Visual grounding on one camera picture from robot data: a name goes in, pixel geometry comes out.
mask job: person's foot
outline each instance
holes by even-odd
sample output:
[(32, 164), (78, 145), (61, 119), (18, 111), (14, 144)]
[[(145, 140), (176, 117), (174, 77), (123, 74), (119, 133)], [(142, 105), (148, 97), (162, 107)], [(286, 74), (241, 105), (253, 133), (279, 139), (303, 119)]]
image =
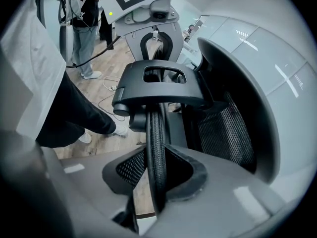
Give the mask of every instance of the person's foot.
[(122, 125), (117, 125), (113, 134), (119, 135), (121, 137), (126, 137), (128, 135), (128, 128)]
[(91, 142), (91, 135), (85, 132), (78, 140), (85, 144), (89, 144)]
[(93, 79), (93, 78), (99, 78), (102, 73), (100, 71), (94, 71), (93, 74), (91, 74), (90, 76), (84, 76), (83, 74), (81, 74), (83, 76), (84, 79)]
[(111, 48), (109, 48), (108, 50), (114, 50), (114, 46), (112, 45)]

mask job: person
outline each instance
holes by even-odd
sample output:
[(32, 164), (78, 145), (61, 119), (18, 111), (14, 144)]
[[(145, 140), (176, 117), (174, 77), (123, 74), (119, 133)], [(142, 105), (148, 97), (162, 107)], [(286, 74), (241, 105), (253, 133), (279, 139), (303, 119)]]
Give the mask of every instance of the person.
[(6, 89), (0, 126), (46, 147), (91, 141), (85, 128), (126, 136), (90, 103), (65, 72), (66, 62), (37, 16), (35, 0), (24, 0), (0, 40), (0, 90)]
[[(98, 0), (86, 0), (81, 8), (81, 15), (71, 21), (74, 29), (73, 62), (75, 64), (86, 62), (94, 52), (98, 15)], [(84, 79), (99, 78), (102, 74), (100, 71), (93, 71), (91, 62), (80, 66), (79, 69)]]
[(99, 36), (101, 41), (106, 41), (107, 46), (112, 42), (112, 24), (108, 24), (105, 10), (101, 13), (101, 25), (99, 28)]
[(186, 37), (184, 39), (185, 42), (188, 42), (190, 40), (190, 35), (192, 33), (192, 31), (194, 30), (195, 26), (194, 25), (189, 25), (187, 32), (184, 31), (186, 33)]

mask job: black mesh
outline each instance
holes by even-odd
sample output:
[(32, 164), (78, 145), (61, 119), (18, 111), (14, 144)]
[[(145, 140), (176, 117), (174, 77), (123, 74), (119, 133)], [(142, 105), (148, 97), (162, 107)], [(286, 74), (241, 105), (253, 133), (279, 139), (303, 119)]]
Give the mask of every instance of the black mesh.
[(202, 150), (254, 172), (256, 159), (247, 128), (230, 94), (226, 97), (229, 106), (220, 113), (195, 112)]
[(144, 151), (134, 155), (132, 158), (120, 163), (116, 167), (119, 176), (135, 187), (146, 168)]

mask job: black pants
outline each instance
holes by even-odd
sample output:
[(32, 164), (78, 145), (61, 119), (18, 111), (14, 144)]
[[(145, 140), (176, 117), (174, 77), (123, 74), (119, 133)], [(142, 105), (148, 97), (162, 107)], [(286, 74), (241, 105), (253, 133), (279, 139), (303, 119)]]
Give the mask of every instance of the black pants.
[(100, 40), (106, 40), (107, 45), (112, 42), (112, 24), (108, 24), (105, 11), (101, 13), (101, 25), (99, 29)]
[(65, 72), (36, 141), (41, 146), (64, 147), (83, 135), (84, 128), (110, 134), (116, 126), (106, 113), (86, 99)]

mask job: person's leg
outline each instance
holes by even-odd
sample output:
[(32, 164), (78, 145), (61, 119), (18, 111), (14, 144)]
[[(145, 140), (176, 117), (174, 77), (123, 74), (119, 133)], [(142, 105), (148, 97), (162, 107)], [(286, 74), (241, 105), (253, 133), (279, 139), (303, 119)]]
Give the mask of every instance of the person's leg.
[(72, 62), (74, 64), (80, 64), (80, 58), (79, 58), (79, 51), (81, 48), (80, 44), (80, 38), (79, 33), (75, 27), (73, 27), (74, 30), (74, 47), (73, 47), (73, 55), (72, 55)]
[(108, 24), (105, 12), (101, 13), (100, 40), (106, 40), (107, 45), (112, 42), (112, 24)]
[(65, 121), (77, 124), (99, 134), (111, 134), (115, 131), (114, 121), (103, 111), (96, 108), (64, 74), (55, 103)]
[[(95, 37), (97, 26), (88, 28), (88, 27), (75, 27), (76, 31), (79, 33), (80, 38), (80, 50), (79, 50), (79, 60), (80, 63), (84, 63), (89, 60), (94, 52), (95, 47)], [(83, 66), (80, 66), (82, 73), (85, 77), (91, 76), (93, 70), (91, 68), (91, 62), (86, 63)]]
[(51, 114), (45, 120), (36, 141), (44, 147), (65, 147), (75, 143), (84, 133), (83, 127), (66, 121), (56, 121)]

